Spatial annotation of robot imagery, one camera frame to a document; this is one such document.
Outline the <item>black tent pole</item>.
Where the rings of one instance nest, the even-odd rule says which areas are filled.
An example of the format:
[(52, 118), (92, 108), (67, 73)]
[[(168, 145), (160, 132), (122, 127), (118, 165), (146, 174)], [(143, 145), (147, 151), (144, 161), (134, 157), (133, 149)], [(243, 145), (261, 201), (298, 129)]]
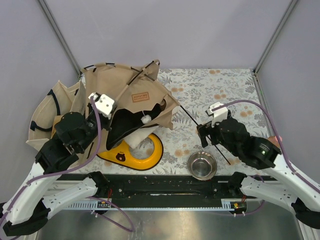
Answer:
[[(190, 113), (182, 106), (180, 105), (181, 109), (188, 115), (188, 117), (191, 118), (191, 120), (196, 124), (196, 129), (197, 130), (200, 130), (200, 132), (198, 133), (199, 137), (200, 137), (200, 141), (201, 141), (201, 144), (204, 144), (203, 148), (207, 147), (209, 144), (208, 144), (208, 141), (205, 140), (205, 138), (207, 138), (210, 143), (212, 143), (212, 140), (210, 138), (210, 136), (207, 134), (205, 135), (205, 132), (204, 132), (204, 129), (203, 127), (197, 123), (197, 121), (190, 115)], [(222, 157), (226, 160), (226, 162), (231, 165), (230, 161), (226, 158), (226, 156), (222, 153), (222, 151), (215, 145), (215, 144), (212, 144), (216, 150), (222, 155)]]
[(152, 60), (150, 63), (145, 65), (140, 71), (137, 72), (137, 74), (126, 84), (126, 86), (123, 88), (123, 90), (119, 93), (119, 95), (115, 98), (115, 102), (118, 102), (121, 96), (124, 94), (124, 92), (128, 89), (128, 87), (141, 75), (144, 74), (146, 69), (151, 66), (152, 64), (159, 64), (159, 60)]

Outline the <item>beige pet tent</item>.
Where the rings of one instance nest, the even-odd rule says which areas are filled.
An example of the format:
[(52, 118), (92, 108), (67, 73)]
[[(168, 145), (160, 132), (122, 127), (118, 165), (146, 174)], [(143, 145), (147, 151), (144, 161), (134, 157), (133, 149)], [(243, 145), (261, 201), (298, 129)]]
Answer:
[[(102, 62), (84, 67), (81, 71), (85, 77), (86, 95), (97, 92), (115, 100), (144, 66)], [(179, 102), (171, 91), (158, 81), (159, 69), (160, 61), (159, 64), (150, 65), (116, 102), (111, 118), (112, 130), (104, 129), (101, 132), (100, 152), (111, 150), (118, 142), (140, 128), (157, 125), (173, 129), (173, 111), (179, 106)], [(152, 121), (143, 124), (141, 118), (144, 115), (150, 115)]]

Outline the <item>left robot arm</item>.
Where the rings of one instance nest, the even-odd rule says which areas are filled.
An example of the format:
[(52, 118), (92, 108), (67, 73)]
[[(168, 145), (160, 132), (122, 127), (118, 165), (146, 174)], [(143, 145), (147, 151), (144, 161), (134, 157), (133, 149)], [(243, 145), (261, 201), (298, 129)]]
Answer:
[(17, 193), (0, 205), (0, 225), (7, 237), (31, 235), (58, 212), (88, 197), (102, 198), (109, 191), (108, 180), (100, 171), (88, 173), (77, 185), (59, 193), (45, 193), (75, 163), (94, 140), (101, 139), (109, 119), (91, 111), (88, 117), (79, 112), (65, 114), (55, 125), (56, 133), (35, 156), (31, 171)]

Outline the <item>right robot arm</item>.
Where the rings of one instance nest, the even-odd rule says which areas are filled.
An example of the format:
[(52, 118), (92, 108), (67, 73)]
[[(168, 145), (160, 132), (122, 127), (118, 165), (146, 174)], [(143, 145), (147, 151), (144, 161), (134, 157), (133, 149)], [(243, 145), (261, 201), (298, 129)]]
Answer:
[(320, 185), (293, 164), (285, 161), (284, 152), (266, 138), (251, 136), (245, 125), (230, 117), (221, 122), (200, 124), (197, 132), (203, 147), (220, 144), (251, 168), (261, 170), (284, 185), (275, 188), (241, 176), (228, 184), (228, 194), (261, 198), (294, 213), (303, 224), (320, 227)]

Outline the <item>stainless steel bowl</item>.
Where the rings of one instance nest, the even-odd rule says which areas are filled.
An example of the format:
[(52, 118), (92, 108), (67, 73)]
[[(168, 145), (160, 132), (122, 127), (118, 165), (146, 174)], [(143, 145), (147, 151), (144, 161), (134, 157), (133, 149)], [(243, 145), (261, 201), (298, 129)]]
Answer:
[(216, 175), (218, 167), (217, 161), (212, 155), (204, 151), (198, 151), (189, 157), (187, 168), (195, 179), (208, 181)]

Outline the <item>cream tote bag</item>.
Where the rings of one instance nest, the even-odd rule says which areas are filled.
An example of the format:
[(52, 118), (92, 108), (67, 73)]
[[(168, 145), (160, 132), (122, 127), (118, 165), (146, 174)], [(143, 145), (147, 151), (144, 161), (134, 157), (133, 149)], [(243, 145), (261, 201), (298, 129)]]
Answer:
[(52, 138), (58, 119), (69, 112), (84, 114), (86, 103), (86, 89), (81, 81), (71, 87), (58, 81), (34, 111), (26, 143), (39, 151)]

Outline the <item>yellow double bowl holder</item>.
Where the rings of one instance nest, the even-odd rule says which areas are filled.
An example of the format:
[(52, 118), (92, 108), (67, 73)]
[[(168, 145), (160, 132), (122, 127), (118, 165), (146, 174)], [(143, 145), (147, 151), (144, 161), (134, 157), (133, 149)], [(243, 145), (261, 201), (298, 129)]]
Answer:
[(161, 139), (154, 133), (144, 139), (137, 148), (131, 148), (125, 141), (117, 147), (99, 153), (97, 156), (132, 170), (146, 171), (155, 167), (163, 157), (164, 146)]

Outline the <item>white fluffy cushion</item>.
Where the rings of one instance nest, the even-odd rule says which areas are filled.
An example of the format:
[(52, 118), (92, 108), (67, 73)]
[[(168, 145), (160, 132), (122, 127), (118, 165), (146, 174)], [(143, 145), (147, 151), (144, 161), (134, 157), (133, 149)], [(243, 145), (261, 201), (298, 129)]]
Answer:
[(135, 149), (139, 144), (152, 134), (159, 126), (139, 128), (136, 131), (127, 135), (123, 140), (129, 145), (130, 148)]

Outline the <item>white pompom toy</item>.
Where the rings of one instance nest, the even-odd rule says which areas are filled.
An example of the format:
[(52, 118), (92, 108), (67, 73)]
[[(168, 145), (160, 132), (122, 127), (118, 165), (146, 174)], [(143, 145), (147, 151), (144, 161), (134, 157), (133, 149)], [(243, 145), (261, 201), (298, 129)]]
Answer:
[(149, 114), (144, 115), (144, 116), (141, 118), (141, 122), (142, 122), (144, 125), (148, 124), (148, 123), (151, 122), (151, 121), (152, 121), (152, 117), (151, 117)]

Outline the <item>orange drink bottle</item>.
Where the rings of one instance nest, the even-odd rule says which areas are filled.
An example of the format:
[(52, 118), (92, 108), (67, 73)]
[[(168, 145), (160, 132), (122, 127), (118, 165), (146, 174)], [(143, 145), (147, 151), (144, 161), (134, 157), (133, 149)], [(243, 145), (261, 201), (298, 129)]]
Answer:
[(275, 145), (277, 148), (281, 148), (279, 139), (276, 136), (270, 136), (267, 138), (273, 145)]

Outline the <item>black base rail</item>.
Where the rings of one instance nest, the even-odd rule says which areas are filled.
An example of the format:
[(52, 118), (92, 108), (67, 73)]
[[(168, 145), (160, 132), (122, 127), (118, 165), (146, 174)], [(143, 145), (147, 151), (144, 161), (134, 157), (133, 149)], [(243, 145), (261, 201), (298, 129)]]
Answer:
[(239, 199), (231, 193), (230, 176), (201, 181), (190, 175), (106, 174), (111, 201), (121, 208), (205, 208), (220, 207), (222, 199)]

